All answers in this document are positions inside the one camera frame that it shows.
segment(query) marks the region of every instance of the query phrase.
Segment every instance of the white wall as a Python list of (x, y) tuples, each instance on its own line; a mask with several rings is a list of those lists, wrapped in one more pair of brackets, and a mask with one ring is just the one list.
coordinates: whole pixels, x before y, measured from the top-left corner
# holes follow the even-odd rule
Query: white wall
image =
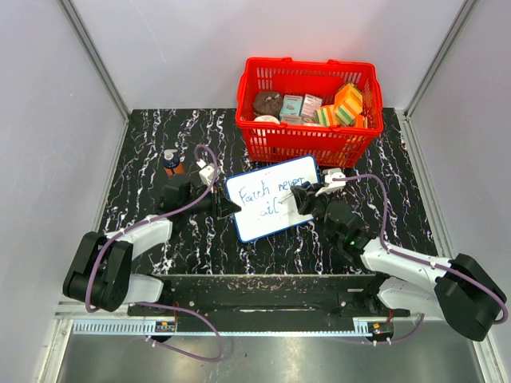
[[(412, 116), (457, 252), (511, 298), (511, 2), (480, 2)], [(511, 374), (511, 324), (494, 331)]]
[(37, 372), (122, 120), (54, 0), (0, 2), (0, 381)]
[(236, 107), (248, 57), (376, 64), (408, 105), (462, 0), (74, 0), (130, 108)]

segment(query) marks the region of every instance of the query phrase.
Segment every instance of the whiteboard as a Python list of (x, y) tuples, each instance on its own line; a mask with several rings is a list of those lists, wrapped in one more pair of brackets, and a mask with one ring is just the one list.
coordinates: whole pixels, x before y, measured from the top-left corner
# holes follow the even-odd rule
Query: whiteboard
[(225, 181), (229, 199), (241, 206), (234, 214), (241, 242), (312, 220), (312, 215), (298, 214), (290, 195), (291, 186), (319, 182), (316, 168), (314, 157), (304, 156), (229, 177)]

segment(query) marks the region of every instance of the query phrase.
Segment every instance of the orange bottle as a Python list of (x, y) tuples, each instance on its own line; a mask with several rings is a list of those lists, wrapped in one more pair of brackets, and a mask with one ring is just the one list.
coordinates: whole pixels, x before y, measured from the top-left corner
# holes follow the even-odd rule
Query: orange bottle
[(175, 152), (177, 152), (177, 149), (167, 149), (163, 152), (163, 166), (169, 177), (184, 173), (184, 166), (179, 157), (174, 154)]

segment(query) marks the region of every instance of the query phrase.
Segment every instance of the red basket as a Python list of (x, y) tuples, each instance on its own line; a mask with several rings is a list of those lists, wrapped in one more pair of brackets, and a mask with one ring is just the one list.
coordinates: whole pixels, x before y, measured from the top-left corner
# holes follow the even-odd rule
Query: red basket
[[(368, 128), (289, 125), (254, 122), (252, 103), (261, 90), (303, 96), (306, 93), (334, 103), (337, 90), (353, 82), (363, 94)], [(373, 138), (383, 130), (382, 91), (376, 69), (362, 62), (326, 63), (291, 58), (249, 58), (238, 88), (236, 123), (243, 130), (251, 160), (280, 162), (312, 154), (319, 165), (353, 168)]]

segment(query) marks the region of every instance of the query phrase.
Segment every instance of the black marble table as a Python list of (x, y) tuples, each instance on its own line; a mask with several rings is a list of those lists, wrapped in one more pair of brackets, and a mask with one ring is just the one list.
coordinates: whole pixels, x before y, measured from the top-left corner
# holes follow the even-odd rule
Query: black marble table
[[(385, 129), (373, 140), (353, 174), (374, 173), (389, 196), (387, 236), (391, 243), (436, 255), (430, 225), (422, 205), (405, 142), (393, 109), (383, 110)], [(101, 228), (115, 231), (154, 212), (164, 186), (161, 154), (177, 148), (197, 184), (199, 168), (193, 149), (208, 145), (217, 155), (220, 184), (232, 175), (265, 165), (252, 163), (235, 109), (150, 109), (133, 111), (103, 213)], [(206, 153), (204, 159), (210, 162)], [(376, 232), (382, 224), (382, 193), (374, 181), (350, 182), (337, 196), (351, 204)], [(142, 274), (353, 274), (313, 222), (252, 244), (238, 240), (233, 219), (213, 221), (194, 215), (188, 226), (165, 245), (136, 259), (133, 271)]]

